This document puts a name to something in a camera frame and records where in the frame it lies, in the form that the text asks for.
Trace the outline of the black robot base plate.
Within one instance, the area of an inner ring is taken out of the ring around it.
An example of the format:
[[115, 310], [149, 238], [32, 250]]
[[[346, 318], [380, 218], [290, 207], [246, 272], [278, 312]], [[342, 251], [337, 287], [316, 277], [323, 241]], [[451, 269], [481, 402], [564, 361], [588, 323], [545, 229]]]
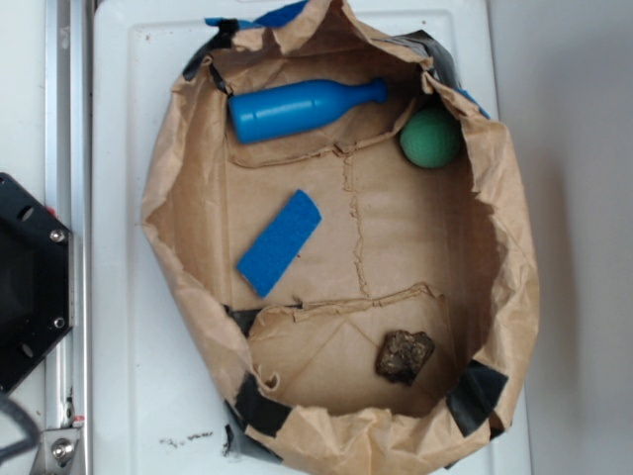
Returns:
[[70, 230], [1, 174], [1, 392], [10, 395], [70, 330]]

